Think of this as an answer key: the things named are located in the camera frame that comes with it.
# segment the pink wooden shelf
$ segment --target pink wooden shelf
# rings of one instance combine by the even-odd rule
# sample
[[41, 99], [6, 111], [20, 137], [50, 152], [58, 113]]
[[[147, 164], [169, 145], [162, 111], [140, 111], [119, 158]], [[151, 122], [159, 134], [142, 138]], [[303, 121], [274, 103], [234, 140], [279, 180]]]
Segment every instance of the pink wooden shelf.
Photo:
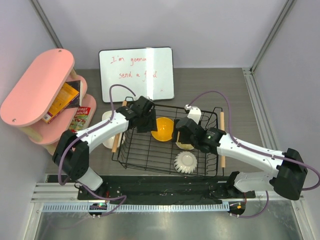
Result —
[[[86, 107], [90, 107], [88, 104], [91, 104], [94, 106], [94, 109], [96, 109], [97, 107], [96, 100], [91, 95], [86, 94], [88, 89], [86, 80], [80, 75], [78, 75], [78, 80], [82, 81], [82, 94], [84, 96], [82, 100], [82, 105]], [[68, 77], [66, 81], [70, 82], [75, 80], [72, 79], [71, 77]], [[33, 138], [29, 137], [30, 140], [39, 145], [50, 145], [58, 141], [60, 139], [61, 134], [68, 129], [72, 119], [76, 114], [76, 111], [77, 111], [76, 107], [64, 109], [49, 124], [45, 123], [41, 119], [36, 123], [32, 124], [30, 127], [42, 136], [42, 141], [35, 141]]]
[[74, 64], [73, 55], [65, 49], [51, 49], [37, 56], [2, 103], [2, 120], [14, 127], [26, 127], [39, 121]]
[[[85, 128], [87, 128], [89, 126], [94, 114], [95, 114], [95, 111], [97, 109], [97, 103], [96, 103], [96, 100], [94, 99], [94, 97], [89, 94], [86, 94], [84, 96], [83, 102], [84, 102], [84, 104], [82, 104], [83, 107], [90, 107], [91, 108], [88, 119], [86, 120], [86, 127]], [[50, 150], [48, 150], [49, 154], [51, 154], [51, 155], [54, 154], [58, 143], [59, 143], [59, 140], [51, 144], [51, 146], [53, 148], [50, 148]]]

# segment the whiteboard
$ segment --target whiteboard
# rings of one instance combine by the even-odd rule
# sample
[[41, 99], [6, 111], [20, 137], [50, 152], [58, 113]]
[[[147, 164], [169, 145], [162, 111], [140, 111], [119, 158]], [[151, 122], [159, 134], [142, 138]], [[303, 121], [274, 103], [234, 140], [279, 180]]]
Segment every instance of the whiteboard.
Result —
[[[110, 103], [109, 88], [122, 84], [138, 97], [173, 99], [173, 54], [170, 47], [101, 50], [99, 52], [102, 100]], [[132, 94], [123, 87], [112, 89], [112, 100], [122, 102]]]

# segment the book cover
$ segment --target book cover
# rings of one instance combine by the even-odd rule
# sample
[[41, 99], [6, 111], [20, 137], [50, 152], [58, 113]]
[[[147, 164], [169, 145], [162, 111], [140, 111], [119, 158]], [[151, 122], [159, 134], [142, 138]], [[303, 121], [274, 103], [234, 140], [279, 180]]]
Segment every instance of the book cover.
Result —
[[42, 120], [49, 124], [78, 95], [79, 92], [77, 90], [67, 83], [64, 83]]
[[69, 129], [73, 133], [88, 127], [87, 120], [90, 114], [90, 110], [91, 107], [88, 106], [81, 106], [78, 108], [69, 126]]
[[76, 96], [75, 99], [73, 99], [69, 103], [68, 106], [66, 106], [66, 109], [81, 107], [82, 98], [83, 98], [83, 95], [82, 95], [82, 82], [80, 80], [77, 80], [77, 81], [68, 81], [66, 83], [79, 92], [79, 95]]

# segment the whiteboard frame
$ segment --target whiteboard frame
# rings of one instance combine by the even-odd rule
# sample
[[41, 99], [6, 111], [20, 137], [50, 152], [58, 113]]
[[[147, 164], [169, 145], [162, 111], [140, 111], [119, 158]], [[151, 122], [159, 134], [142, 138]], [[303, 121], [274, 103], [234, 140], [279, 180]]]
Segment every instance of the whiteboard frame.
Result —
[[172, 78], [173, 78], [173, 97], [172, 98], [163, 98], [163, 99], [156, 99], [156, 100], [152, 100], [152, 101], [160, 101], [160, 100], [171, 100], [175, 98], [175, 71], [174, 71], [174, 50], [172, 49], [172, 47], [170, 46], [147, 46], [147, 47], [131, 47], [131, 48], [116, 48], [116, 49], [101, 49], [98, 52], [98, 61], [99, 61], [99, 75], [100, 75], [100, 86], [101, 86], [101, 99], [104, 103], [110, 103], [109, 101], [104, 101], [104, 96], [103, 96], [103, 92], [102, 92], [102, 76], [101, 76], [101, 64], [100, 64], [100, 52], [102, 51], [119, 51], [119, 50], [137, 50], [137, 49], [163, 49], [163, 48], [169, 48], [172, 51], [172, 55], [171, 55], [171, 59], [172, 59]]

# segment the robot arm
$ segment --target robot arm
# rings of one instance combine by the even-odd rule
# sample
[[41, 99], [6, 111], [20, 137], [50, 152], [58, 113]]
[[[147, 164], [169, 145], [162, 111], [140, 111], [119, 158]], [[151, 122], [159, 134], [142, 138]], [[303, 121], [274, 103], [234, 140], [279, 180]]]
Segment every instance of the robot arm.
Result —
[[141, 133], [156, 131], [156, 111], [155, 104], [141, 96], [130, 106], [118, 108], [113, 119], [101, 121], [94, 126], [73, 133], [70, 130], [65, 131], [53, 154], [53, 162], [59, 166], [64, 151], [72, 141], [80, 136], [71, 149], [68, 150], [62, 165], [62, 170], [74, 181], [86, 185], [92, 191], [103, 196], [104, 186], [102, 178], [89, 167], [89, 154], [105, 140], [112, 136], [123, 133], [128, 129], [137, 128]]
[[[70, 143], [79, 136], [77, 141], [65, 156], [62, 169], [74, 181], [78, 181], [96, 194], [103, 196], [105, 186], [101, 177], [89, 167], [89, 154], [106, 139], [123, 133], [128, 129], [137, 128], [139, 132], [157, 130], [156, 112], [154, 103], [145, 97], [140, 97], [130, 106], [122, 106], [116, 110], [113, 119], [101, 121], [96, 125], [72, 133], [67, 130], [60, 138], [53, 161], [60, 164], [62, 155]], [[298, 200], [307, 176], [307, 169], [295, 163], [275, 159], [272, 156], [284, 156], [299, 162], [303, 162], [299, 153], [293, 149], [281, 152], [266, 149], [254, 144], [236, 139], [238, 143], [250, 147], [253, 150], [271, 154], [263, 156], [254, 151], [247, 150], [236, 144], [230, 134], [217, 128], [203, 129], [199, 125], [201, 110], [198, 107], [188, 107], [188, 115], [176, 124], [180, 135], [184, 135], [188, 142], [203, 153], [231, 157], [261, 169], [261, 172], [233, 172], [229, 176], [228, 184], [232, 191], [246, 193], [248, 191], [274, 190], [279, 195]]]
[[275, 191], [280, 196], [298, 200], [308, 173], [305, 167], [287, 162], [273, 156], [281, 156], [303, 163], [300, 154], [289, 148], [287, 152], [267, 149], [235, 138], [235, 143], [229, 133], [215, 127], [203, 129], [199, 123], [198, 108], [188, 107], [188, 116], [182, 118], [176, 129], [184, 134], [196, 149], [204, 153], [231, 157], [261, 169], [260, 172], [233, 172], [229, 184], [242, 193], [249, 191]]

